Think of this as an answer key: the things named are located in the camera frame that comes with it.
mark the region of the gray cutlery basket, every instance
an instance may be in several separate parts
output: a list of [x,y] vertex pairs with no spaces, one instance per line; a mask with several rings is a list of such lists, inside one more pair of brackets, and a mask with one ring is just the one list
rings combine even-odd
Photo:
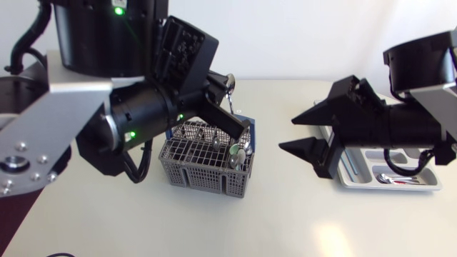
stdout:
[[[251,142],[253,153],[246,157],[239,171],[229,166],[233,140],[221,129],[201,121],[187,121],[168,132],[159,160],[170,184],[243,198],[255,155],[255,123],[250,120],[252,125],[239,145]],[[221,139],[218,151],[212,146],[214,136]]]

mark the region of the white table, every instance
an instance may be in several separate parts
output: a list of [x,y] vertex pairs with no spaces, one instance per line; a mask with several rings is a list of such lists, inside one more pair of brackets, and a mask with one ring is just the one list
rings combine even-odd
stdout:
[[[257,128],[243,199],[170,186],[157,160],[164,135],[137,185],[124,174],[102,176],[73,147],[69,167],[41,194],[5,256],[457,256],[456,162],[436,168],[438,192],[355,190],[318,178],[278,147],[320,135],[291,119],[330,86],[237,83],[235,109]],[[138,162],[140,151],[132,152]]]

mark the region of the white wall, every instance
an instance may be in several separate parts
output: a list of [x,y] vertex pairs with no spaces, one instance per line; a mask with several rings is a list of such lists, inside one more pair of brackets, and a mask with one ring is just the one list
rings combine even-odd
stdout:
[[[34,0],[1,0],[0,64],[36,14]],[[382,52],[457,26],[455,0],[170,0],[170,14],[215,36],[213,69],[238,79],[367,77],[388,92]],[[58,47],[54,21],[36,43]]]

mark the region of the wire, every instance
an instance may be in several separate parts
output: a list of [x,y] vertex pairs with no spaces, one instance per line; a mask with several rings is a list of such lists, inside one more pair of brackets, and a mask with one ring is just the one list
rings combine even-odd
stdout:
[[50,256],[47,256],[47,257],[74,257],[74,256],[71,255],[70,253],[55,253],[55,254],[51,254]]
[[51,19],[51,4],[39,1],[40,7],[35,22],[30,26],[27,32],[16,42],[13,51],[11,52],[10,66],[5,67],[5,70],[11,75],[19,75],[23,70],[22,57],[30,50],[30,47],[43,34]]
[[31,54],[35,59],[46,69],[48,66],[46,57],[44,57],[38,50],[34,48],[27,49],[26,53]]
[[401,102],[407,103],[407,104],[416,102],[416,100],[415,100],[414,98],[405,98],[405,97],[401,97],[397,92],[395,92],[395,91],[393,90],[392,77],[391,77],[390,74],[388,75],[388,80],[391,82],[391,87],[390,87],[391,95],[392,95],[393,97],[395,97],[395,99],[397,99],[397,100],[399,100],[399,101],[401,101]]
[[384,149],[384,160],[386,160],[387,166],[392,169],[393,172],[397,173],[400,176],[415,176],[419,174],[427,163],[435,156],[433,150],[425,150],[419,156],[418,167],[414,170],[408,170],[400,168],[397,165],[393,164],[391,160],[390,150]]
[[134,160],[131,159],[127,152],[122,153],[126,174],[134,183],[142,182],[146,178],[146,175],[148,175],[149,164],[151,163],[152,140],[146,141],[141,150],[143,150],[143,156],[141,157],[141,162],[138,168],[136,167]]

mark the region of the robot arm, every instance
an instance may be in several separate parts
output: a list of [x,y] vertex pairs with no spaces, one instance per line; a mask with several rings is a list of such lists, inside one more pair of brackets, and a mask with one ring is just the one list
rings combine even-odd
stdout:
[[[152,138],[195,116],[238,139],[249,127],[219,105],[232,76],[210,71],[218,41],[168,17],[164,0],[39,0],[0,79],[0,197],[37,191],[80,155],[105,175],[141,182]],[[60,53],[31,45],[54,5]],[[23,71],[22,56],[39,62]],[[137,167],[128,150],[144,143]]]
[[[328,98],[292,120],[294,124],[332,126],[334,137],[306,138],[280,147],[313,165],[321,178],[333,178],[345,147],[384,148],[389,167],[415,176],[435,157],[437,165],[456,158],[457,88],[454,67],[457,31],[393,47],[384,52],[391,92],[402,103],[386,105],[365,79],[350,76],[333,84]],[[418,168],[406,170],[390,160],[391,148],[429,148]]]

